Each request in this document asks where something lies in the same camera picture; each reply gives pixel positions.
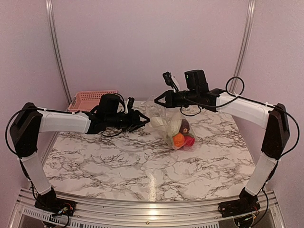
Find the white fake daikon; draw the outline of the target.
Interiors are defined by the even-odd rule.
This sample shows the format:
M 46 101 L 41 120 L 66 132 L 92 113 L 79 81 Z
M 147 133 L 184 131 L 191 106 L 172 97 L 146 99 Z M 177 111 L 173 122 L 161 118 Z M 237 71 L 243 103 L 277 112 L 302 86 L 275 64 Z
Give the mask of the white fake daikon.
M 152 128 L 160 131 L 166 131 L 168 127 L 167 121 L 157 116 L 152 117 L 150 123 Z

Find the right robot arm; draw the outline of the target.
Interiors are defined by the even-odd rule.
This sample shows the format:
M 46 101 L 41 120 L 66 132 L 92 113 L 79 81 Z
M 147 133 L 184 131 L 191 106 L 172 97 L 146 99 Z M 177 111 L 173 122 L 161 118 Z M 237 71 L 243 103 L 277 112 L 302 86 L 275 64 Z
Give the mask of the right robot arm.
M 288 115 L 283 104 L 269 105 L 227 89 L 209 89 L 203 70 L 185 72 L 187 90 L 181 91 L 170 72 L 163 73 L 166 85 L 172 89 L 155 98 L 155 103 L 165 108 L 182 108 L 196 105 L 212 112 L 220 112 L 250 121 L 265 130 L 261 155 L 255 170 L 241 191 L 235 208 L 245 213 L 254 205 L 254 197 L 271 178 L 283 155 L 290 137 Z

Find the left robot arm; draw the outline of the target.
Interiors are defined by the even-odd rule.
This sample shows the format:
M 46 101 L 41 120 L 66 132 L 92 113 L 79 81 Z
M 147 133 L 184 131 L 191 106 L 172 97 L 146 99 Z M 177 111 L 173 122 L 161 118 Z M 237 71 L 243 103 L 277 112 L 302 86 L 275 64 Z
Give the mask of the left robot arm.
M 56 211 L 60 201 L 41 164 L 40 136 L 51 132 L 82 134 L 104 133 L 117 129 L 119 133 L 133 132 L 144 127 L 150 119 L 133 108 L 134 99 L 119 94 L 102 95 L 99 104 L 90 111 L 60 111 L 36 106 L 27 102 L 8 121 L 5 139 L 8 149 L 15 154 L 24 174 L 37 192 L 36 202 L 49 211 Z

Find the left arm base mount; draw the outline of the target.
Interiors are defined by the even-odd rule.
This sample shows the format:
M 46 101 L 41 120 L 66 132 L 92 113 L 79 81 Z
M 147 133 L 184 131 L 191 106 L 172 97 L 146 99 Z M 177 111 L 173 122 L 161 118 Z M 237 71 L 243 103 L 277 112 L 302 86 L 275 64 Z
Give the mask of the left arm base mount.
M 73 216 L 76 207 L 76 202 L 67 199 L 56 198 L 55 201 L 51 201 L 48 203 L 48 206 L 41 204 L 36 200 L 35 208 L 42 209 L 48 212 L 52 212 L 53 214 L 58 213 L 63 208 L 67 208 L 67 211 L 64 213 L 68 216 Z

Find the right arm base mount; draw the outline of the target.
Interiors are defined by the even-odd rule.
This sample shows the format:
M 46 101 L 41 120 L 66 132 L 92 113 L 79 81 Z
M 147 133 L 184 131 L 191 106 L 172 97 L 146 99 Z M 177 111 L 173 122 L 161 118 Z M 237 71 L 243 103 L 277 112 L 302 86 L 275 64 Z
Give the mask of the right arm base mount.
M 223 218 L 238 216 L 260 210 L 260 204 L 257 200 L 249 204 L 246 200 L 237 199 L 219 203 L 218 211 Z

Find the clear zip top bag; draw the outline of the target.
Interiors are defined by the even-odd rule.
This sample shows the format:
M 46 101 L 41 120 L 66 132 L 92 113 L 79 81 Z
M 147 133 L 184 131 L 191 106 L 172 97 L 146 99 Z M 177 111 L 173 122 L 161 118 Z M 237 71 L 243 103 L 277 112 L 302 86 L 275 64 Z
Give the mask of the clear zip top bag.
M 189 123 L 178 109 L 166 109 L 154 102 L 151 96 L 143 105 L 149 117 L 149 126 L 173 150 L 189 150 L 196 141 L 196 135 Z

